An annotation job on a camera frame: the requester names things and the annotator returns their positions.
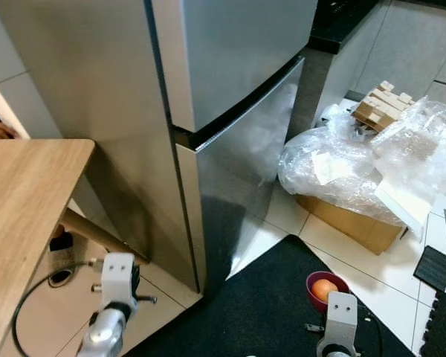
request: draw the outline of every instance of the black coaster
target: black coaster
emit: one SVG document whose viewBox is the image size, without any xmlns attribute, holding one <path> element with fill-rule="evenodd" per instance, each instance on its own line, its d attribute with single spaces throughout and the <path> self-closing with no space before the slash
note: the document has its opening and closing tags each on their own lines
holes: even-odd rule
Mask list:
<svg viewBox="0 0 446 357">
<path fill-rule="evenodd" d="M 413 275 L 433 289 L 443 292 L 446 289 L 446 255 L 429 245 L 424 247 Z"/>
</svg>

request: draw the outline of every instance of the black countertop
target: black countertop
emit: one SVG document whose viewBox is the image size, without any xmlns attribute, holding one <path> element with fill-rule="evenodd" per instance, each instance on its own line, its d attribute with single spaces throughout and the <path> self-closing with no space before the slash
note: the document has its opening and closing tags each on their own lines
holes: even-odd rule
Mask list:
<svg viewBox="0 0 446 357">
<path fill-rule="evenodd" d="M 357 30 L 369 18 L 369 14 L 375 10 L 376 4 L 380 0 L 354 1 L 345 13 L 332 23 L 318 21 L 322 18 L 316 10 L 316 19 L 312 25 L 311 36 L 307 44 L 308 48 L 338 54 L 343 46 L 354 36 Z M 419 4 L 431 4 L 437 7 L 446 8 L 446 0 L 418 0 L 410 1 Z"/>
</svg>

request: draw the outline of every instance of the refrigerator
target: refrigerator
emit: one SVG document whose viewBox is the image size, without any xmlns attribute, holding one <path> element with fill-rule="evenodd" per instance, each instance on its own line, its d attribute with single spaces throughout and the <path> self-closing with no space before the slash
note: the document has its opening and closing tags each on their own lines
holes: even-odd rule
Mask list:
<svg viewBox="0 0 446 357">
<path fill-rule="evenodd" d="M 268 211 L 316 0 L 0 0 L 120 238 L 212 295 Z"/>
</svg>

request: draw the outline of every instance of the plastic wrap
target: plastic wrap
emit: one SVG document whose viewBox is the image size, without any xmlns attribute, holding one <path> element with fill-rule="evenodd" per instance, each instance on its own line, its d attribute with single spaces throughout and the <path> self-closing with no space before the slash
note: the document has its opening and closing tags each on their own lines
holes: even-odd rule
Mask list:
<svg viewBox="0 0 446 357">
<path fill-rule="evenodd" d="M 375 167 L 393 184 L 426 199 L 446 196 L 446 105 L 427 97 L 371 141 Z"/>
<path fill-rule="evenodd" d="M 373 138 L 377 132 L 352 117 L 351 113 L 341 109 L 337 104 L 329 107 L 330 115 L 326 116 L 325 125 L 331 134 L 341 139 L 365 142 Z"/>
<path fill-rule="evenodd" d="M 382 176 L 374 169 L 371 147 L 339 137 L 350 133 L 347 125 L 351 123 L 311 129 L 291 139 L 279 161 L 281 185 L 291 194 L 315 196 L 391 225 L 403 225 L 374 195 Z"/>
</svg>

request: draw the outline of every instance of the table top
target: table top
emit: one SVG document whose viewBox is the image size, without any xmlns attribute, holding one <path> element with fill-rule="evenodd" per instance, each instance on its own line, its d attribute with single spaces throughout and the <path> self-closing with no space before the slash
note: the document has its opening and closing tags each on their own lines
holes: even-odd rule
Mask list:
<svg viewBox="0 0 446 357">
<path fill-rule="evenodd" d="M 87 139 L 0 140 L 0 348 L 93 148 Z"/>
</svg>

